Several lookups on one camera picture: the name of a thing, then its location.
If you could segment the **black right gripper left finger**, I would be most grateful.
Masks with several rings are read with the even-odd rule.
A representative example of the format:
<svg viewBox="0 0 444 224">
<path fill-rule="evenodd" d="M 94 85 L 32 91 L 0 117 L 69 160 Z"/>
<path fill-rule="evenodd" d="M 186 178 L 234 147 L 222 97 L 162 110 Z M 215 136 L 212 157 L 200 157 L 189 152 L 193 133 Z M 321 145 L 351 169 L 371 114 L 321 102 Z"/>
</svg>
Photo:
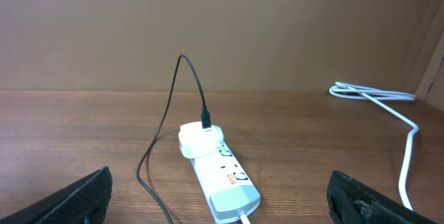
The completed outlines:
<svg viewBox="0 0 444 224">
<path fill-rule="evenodd" d="M 107 166 L 1 219 L 1 224 L 103 224 L 112 196 Z"/>
</svg>

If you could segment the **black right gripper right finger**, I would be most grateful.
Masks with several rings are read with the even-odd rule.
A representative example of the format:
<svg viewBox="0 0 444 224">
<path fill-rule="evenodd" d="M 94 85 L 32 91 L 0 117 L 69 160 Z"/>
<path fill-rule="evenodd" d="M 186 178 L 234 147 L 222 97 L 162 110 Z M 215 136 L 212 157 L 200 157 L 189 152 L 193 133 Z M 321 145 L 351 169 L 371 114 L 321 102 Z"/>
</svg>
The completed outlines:
<svg viewBox="0 0 444 224">
<path fill-rule="evenodd" d="M 333 171 L 327 203 L 334 224 L 436 224 L 340 171 Z"/>
</svg>

